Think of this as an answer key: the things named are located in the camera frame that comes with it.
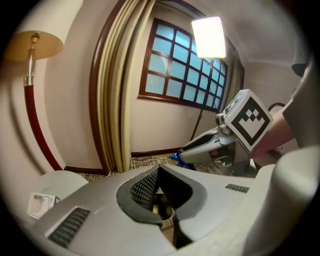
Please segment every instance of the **floor lamp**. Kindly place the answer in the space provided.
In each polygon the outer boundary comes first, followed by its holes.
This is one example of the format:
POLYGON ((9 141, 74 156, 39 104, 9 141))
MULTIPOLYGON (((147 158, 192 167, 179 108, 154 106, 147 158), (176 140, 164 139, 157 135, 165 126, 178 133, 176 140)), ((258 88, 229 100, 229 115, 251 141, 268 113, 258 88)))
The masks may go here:
MULTIPOLYGON (((221 19, 218 16, 206 17, 192 21, 191 25, 197 51, 196 55, 198 58, 210 58, 210 69, 213 69, 214 58, 226 57, 225 35, 221 19)), ((205 91, 206 95, 208 95, 209 88, 210 84, 207 85, 205 91)), ((193 129, 190 141, 194 139, 205 105, 205 99, 203 99, 201 111, 193 129)))
POLYGON ((62 168, 50 151, 39 124, 34 97, 34 61, 63 50, 82 3, 83 0, 42 0, 21 22, 4 52, 8 60, 26 62, 23 85, 28 119, 37 144, 54 170, 62 168))

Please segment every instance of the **baseboard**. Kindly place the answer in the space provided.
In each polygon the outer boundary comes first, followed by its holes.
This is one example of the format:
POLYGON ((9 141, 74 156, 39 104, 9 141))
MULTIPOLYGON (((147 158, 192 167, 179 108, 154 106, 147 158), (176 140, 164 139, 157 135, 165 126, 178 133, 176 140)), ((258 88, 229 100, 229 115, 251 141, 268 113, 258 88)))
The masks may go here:
POLYGON ((66 165, 63 170, 73 172, 73 173, 79 173, 79 174, 98 174, 98 175, 109 174, 109 172, 105 169, 83 168, 83 167, 76 167, 76 166, 69 166, 69 165, 66 165))
POLYGON ((160 150, 152 150, 152 151, 140 151, 140 152, 131 152, 131 157, 140 158, 140 157, 149 157, 163 154, 175 153, 180 150, 182 147, 168 148, 168 149, 160 149, 160 150))

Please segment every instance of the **blue object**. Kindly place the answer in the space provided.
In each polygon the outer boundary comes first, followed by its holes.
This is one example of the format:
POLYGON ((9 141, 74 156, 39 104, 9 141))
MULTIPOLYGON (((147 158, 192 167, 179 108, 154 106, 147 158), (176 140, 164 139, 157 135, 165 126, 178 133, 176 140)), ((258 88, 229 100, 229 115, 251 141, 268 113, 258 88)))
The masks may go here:
POLYGON ((185 163, 180 159, 180 154, 182 153, 182 150, 179 150, 177 153, 173 154, 172 156, 170 156, 170 158, 172 160, 177 161, 177 166, 182 167, 182 168, 186 168, 189 170, 193 170, 196 171, 195 165, 192 163, 185 163))

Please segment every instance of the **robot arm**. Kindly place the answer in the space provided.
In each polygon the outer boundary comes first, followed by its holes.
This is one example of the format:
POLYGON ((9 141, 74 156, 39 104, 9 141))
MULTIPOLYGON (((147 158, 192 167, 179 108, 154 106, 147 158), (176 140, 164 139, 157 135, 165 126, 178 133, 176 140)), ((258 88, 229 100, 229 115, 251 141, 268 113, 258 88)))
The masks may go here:
POLYGON ((217 127, 196 137, 182 148, 180 159, 187 164, 221 162, 243 170, 253 148, 266 134, 273 118, 249 89, 240 90, 223 113, 215 117, 217 127))

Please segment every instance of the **cable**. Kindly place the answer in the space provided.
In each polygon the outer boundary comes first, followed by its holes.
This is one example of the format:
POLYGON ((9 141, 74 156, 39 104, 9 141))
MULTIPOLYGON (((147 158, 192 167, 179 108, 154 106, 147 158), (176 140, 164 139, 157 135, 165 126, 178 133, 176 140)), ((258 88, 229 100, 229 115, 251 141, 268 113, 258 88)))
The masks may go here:
POLYGON ((134 161, 134 160, 130 160, 134 163, 139 163, 139 164, 143 164, 143 163, 147 163, 147 162, 150 162, 150 161, 153 161, 153 160, 156 160, 156 161, 159 161, 159 162, 168 162, 168 160, 159 160, 159 159, 156 159, 156 158, 152 158, 152 159, 149 159, 147 161, 134 161))

